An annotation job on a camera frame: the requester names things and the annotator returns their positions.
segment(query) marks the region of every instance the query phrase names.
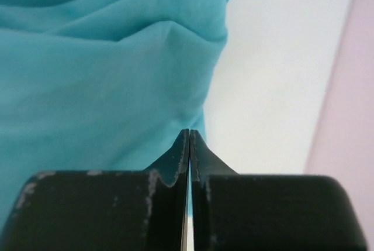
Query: fabric fold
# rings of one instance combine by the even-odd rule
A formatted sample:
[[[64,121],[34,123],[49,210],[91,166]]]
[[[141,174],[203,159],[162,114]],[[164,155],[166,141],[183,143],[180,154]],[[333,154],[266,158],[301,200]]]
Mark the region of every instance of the fabric fold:
[[[141,170],[203,103],[228,0],[0,0],[0,226],[41,170]]]

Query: white wall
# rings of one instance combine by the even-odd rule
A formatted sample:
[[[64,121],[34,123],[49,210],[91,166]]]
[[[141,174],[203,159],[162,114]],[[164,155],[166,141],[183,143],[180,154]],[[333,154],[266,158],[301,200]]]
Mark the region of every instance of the white wall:
[[[205,105],[210,148],[239,173],[301,173],[350,0],[231,0]]]

